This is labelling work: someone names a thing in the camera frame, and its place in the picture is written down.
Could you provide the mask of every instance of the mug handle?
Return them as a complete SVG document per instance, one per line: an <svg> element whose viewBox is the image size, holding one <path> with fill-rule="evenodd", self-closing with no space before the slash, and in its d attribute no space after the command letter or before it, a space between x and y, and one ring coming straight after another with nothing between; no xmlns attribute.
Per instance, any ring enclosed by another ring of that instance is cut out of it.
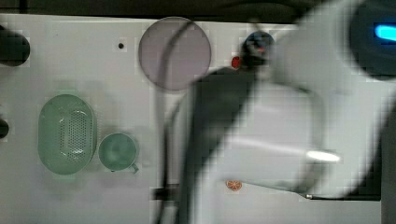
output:
<svg viewBox="0 0 396 224"><path fill-rule="evenodd" d="M136 174L139 171L139 168L136 166L136 164L132 164L129 168L134 174Z"/></svg>

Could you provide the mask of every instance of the round mesh strainer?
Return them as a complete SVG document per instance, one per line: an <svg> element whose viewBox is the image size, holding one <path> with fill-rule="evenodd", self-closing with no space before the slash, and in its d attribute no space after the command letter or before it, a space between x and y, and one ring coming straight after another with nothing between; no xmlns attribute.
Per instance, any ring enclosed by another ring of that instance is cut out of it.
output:
<svg viewBox="0 0 396 224"><path fill-rule="evenodd" d="M96 120L90 107L77 96L58 95L41 109L38 155L58 175L84 168L96 149Z"/></svg>

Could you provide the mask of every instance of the blue light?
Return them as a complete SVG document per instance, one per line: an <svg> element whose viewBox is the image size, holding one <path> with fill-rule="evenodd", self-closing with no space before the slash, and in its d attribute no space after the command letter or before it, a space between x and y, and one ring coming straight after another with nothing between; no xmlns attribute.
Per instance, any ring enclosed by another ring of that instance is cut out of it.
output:
<svg viewBox="0 0 396 224"><path fill-rule="evenodd" d="M396 26L378 25L375 34L379 38L396 41Z"/></svg>

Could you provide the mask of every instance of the black knob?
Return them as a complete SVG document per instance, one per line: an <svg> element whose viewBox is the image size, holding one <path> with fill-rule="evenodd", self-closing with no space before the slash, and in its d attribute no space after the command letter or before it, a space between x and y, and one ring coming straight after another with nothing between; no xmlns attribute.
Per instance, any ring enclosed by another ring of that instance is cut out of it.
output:
<svg viewBox="0 0 396 224"><path fill-rule="evenodd" d="M30 55L30 45L20 34L0 26L0 63L18 66L26 62Z"/></svg>
<svg viewBox="0 0 396 224"><path fill-rule="evenodd" d="M4 120L0 119L0 139L6 137L8 131L9 131L8 124Z"/></svg>

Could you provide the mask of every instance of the green cup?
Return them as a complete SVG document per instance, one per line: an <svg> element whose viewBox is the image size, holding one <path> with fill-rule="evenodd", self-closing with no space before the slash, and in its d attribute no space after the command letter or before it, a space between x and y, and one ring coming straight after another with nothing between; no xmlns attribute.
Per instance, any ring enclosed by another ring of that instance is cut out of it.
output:
<svg viewBox="0 0 396 224"><path fill-rule="evenodd" d="M138 152L138 145L132 137L124 133L113 133L102 140L99 159L112 172L129 168L135 174L139 170L134 164Z"/></svg>

